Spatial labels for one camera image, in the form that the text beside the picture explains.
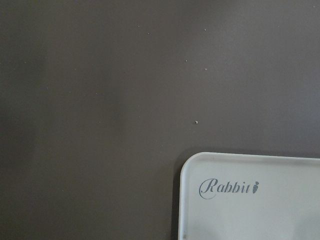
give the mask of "tray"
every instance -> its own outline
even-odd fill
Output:
[[[320,159],[201,152],[180,176],[179,240],[320,239]]]

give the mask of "white tray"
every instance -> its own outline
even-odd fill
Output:
[[[180,176],[178,239],[319,240],[320,159],[193,155]]]

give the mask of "carrot symbol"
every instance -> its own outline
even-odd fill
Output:
[[[256,191],[258,190],[258,185],[259,185],[259,182],[256,181],[255,185],[253,186],[253,193],[256,193]]]

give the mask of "dark brown surface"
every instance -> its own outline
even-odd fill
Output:
[[[194,153],[320,157],[316,1],[56,2],[0,3],[0,239],[176,239]]]

